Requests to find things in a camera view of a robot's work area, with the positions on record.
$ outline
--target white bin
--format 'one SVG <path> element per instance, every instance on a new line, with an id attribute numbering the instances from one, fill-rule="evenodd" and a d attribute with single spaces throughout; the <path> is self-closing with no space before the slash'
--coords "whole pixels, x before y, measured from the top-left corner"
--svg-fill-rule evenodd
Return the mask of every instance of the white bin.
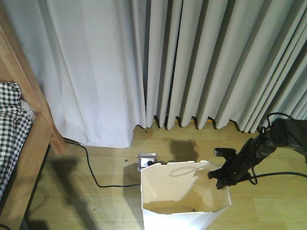
<path id="1" fill-rule="evenodd" d="M 208 161 L 154 164 L 141 171 L 145 230 L 204 230 L 230 204 L 228 187 L 216 189 Z"/>

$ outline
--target black cable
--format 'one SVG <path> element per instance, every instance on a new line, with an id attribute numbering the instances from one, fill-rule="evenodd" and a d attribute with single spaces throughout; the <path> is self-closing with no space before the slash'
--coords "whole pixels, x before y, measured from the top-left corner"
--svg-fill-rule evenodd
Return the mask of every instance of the black cable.
<path id="1" fill-rule="evenodd" d="M 75 141 L 71 141 L 71 140 L 67 140 L 66 139 L 66 143 L 68 144 L 71 144 L 71 145 L 76 145 L 76 146 L 79 146 L 81 148 L 83 148 L 85 150 L 85 153 L 86 153 L 86 158 L 87 158 L 87 165 L 90 169 L 90 172 L 91 172 L 91 175 L 96 183 L 96 185 L 100 188 L 111 188 L 111 187 L 117 187 L 117 188 L 125 188 L 125 187 L 132 187 L 132 186 L 139 186 L 140 184 L 129 184 L 129 185 L 100 185 L 93 173 L 93 170 L 92 170 L 92 167 L 91 167 L 91 164 L 90 164 L 90 158 L 89 158 L 89 155 L 88 155 L 88 151 L 86 149 L 86 147 L 80 145 L 78 142 L 75 142 Z"/>
<path id="2" fill-rule="evenodd" d="M 255 178 L 264 177 L 264 176 L 276 176 L 276 175 L 296 175 L 296 176 L 302 176 L 302 177 L 307 178 L 306 174 L 303 174 L 300 172 L 271 172 L 271 173 L 264 173 L 260 175 L 251 176 L 249 179 L 255 179 Z"/>
<path id="3" fill-rule="evenodd" d="M 282 116 L 286 116 L 286 117 L 292 119 L 292 120 L 296 123 L 297 127 L 299 127 L 299 128 L 301 129 L 301 131 L 303 131 L 304 135 L 305 135 L 306 138 L 307 138 L 307 133 L 306 133 L 305 130 L 300 126 L 300 124 L 297 122 L 297 120 L 295 120 L 292 116 L 290 116 L 290 115 L 288 115 L 288 114 L 284 114 L 284 113 L 280 113 L 280 112 L 270 113 L 270 114 L 267 115 L 268 126 L 266 127 L 265 130 L 267 130 L 268 128 L 271 128 L 271 124 L 270 124 L 269 117 L 272 116 L 272 115 L 282 115 Z"/>
<path id="4" fill-rule="evenodd" d="M 271 123 L 270 123 L 269 117 L 272 116 L 272 115 L 282 115 L 282 116 L 286 116 L 286 117 L 288 117 L 288 118 L 294 120 L 294 122 L 296 123 L 296 125 L 303 131 L 303 133 L 304 133 L 304 134 L 306 135 L 306 137 L 307 137 L 307 134 L 305 133 L 304 129 L 298 124 L 298 122 L 297 122 L 293 117 L 291 117 L 291 116 L 288 115 L 288 114 L 279 113 L 279 112 L 270 113 L 270 114 L 267 115 L 266 118 L 267 118 L 267 121 L 268 121 L 268 125 L 267 125 L 267 127 L 264 128 L 264 132 L 265 132 L 265 133 L 268 133 L 268 132 L 269 132 L 268 129 L 271 128 Z M 300 173 L 300 172 L 271 172 L 271 173 L 265 173 L 265 174 L 256 175 L 256 174 L 255 174 L 254 167 L 252 167 L 251 170 L 252 170 L 253 176 L 250 175 L 248 179 L 243 180 L 243 181 L 249 180 L 253 185 L 258 184 L 257 178 L 259 178 L 259 177 L 264 177 L 264 176 L 297 175 L 297 176 L 302 176 L 302 177 L 307 178 L 307 175 L 306 175 L 306 174 L 303 174 L 303 173 Z"/>
<path id="5" fill-rule="evenodd" d="M 0 228 L 6 229 L 6 230 L 11 230 L 8 226 L 4 224 L 0 224 Z"/>
<path id="6" fill-rule="evenodd" d="M 257 176 L 256 173 L 255 173 L 254 167 L 251 168 L 251 171 L 252 171 L 254 177 Z M 257 185 L 257 184 L 258 184 L 258 179 L 257 179 L 257 177 L 254 178 L 255 181 L 252 181 L 251 179 L 252 179 L 252 178 L 251 178 L 251 176 L 250 176 L 250 177 L 249 177 L 249 182 L 251 182 L 253 185 Z"/>

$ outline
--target sheer curtain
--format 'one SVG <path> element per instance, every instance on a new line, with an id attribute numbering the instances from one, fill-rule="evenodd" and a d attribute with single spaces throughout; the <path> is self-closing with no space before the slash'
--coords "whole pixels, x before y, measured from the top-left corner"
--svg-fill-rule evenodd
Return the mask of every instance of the sheer curtain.
<path id="1" fill-rule="evenodd" d="M 154 116 L 245 132 L 307 118 L 307 1 L 0 1 L 67 138 L 128 147 Z"/>

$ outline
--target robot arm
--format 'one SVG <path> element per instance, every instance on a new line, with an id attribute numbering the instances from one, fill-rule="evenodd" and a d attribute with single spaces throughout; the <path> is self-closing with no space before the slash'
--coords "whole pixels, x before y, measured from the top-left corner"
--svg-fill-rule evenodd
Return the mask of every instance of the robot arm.
<path id="1" fill-rule="evenodd" d="M 277 118 L 269 132 L 263 129 L 255 139 L 249 139 L 238 154 L 235 149 L 216 148 L 215 155 L 223 156 L 226 162 L 220 169 L 209 172 L 208 177 L 217 179 L 217 189 L 248 180 L 248 170 L 277 147 L 293 148 L 305 156 L 307 163 L 307 121 Z"/>

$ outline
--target checkered fabric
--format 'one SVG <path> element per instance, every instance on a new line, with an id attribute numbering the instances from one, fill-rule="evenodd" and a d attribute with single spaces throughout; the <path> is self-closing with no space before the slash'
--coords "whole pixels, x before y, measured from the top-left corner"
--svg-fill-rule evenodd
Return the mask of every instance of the checkered fabric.
<path id="1" fill-rule="evenodd" d="M 31 129 L 16 83 L 0 83 L 0 199 Z"/>

